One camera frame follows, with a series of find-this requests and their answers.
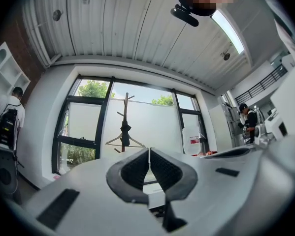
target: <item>white ceiling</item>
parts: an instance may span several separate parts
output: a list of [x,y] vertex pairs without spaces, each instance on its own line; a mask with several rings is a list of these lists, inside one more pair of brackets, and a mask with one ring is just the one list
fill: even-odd
[[[173,17],[178,0],[34,0],[47,53],[52,58],[104,55],[135,59],[170,69],[211,89],[235,83],[281,46],[263,0],[236,0],[222,8],[245,45],[238,55],[210,17],[195,16],[194,28]],[[58,22],[52,14],[59,9]],[[224,61],[221,53],[231,54]]]

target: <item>fluorescent light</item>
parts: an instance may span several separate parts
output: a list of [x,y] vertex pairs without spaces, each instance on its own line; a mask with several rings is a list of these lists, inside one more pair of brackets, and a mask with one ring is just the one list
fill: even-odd
[[241,54],[245,48],[240,41],[236,31],[224,17],[224,15],[219,11],[216,10],[212,15],[212,19],[222,28],[222,30],[226,33],[229,37],[235,48],[237,49],[238,53]]

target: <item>floor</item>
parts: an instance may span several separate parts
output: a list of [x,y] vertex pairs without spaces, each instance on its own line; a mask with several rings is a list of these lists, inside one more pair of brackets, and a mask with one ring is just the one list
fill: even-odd
[[18,176],[18,188],[21,195],[22,203],[27,202],[36,192],[31,185],[29,185],[21,176]]

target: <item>sky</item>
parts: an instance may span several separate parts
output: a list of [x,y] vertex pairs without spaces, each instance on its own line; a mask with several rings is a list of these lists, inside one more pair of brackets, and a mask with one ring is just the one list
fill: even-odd
[[[80,86],[87,84],[87,80],[82,80]],[[168,96],[171,92],[157,90],[153,88],[146,88],[131,84],[114,83],[112,92],[115,93],[116,99],[125,99],[126,93],[129,93],[129,97],[135,95],[131,100],[152,103],[152,100],[160,99],[161,95]],[[192,102],[189,97],[177,95],[180,108],[193,110]]]

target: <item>wall shelf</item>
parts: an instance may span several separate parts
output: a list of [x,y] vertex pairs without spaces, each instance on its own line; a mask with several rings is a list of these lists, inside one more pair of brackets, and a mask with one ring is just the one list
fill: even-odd
[[0,46],[0,98],[11,94],[15,87],[27,89],[30,80],[12,56],[6,42]]

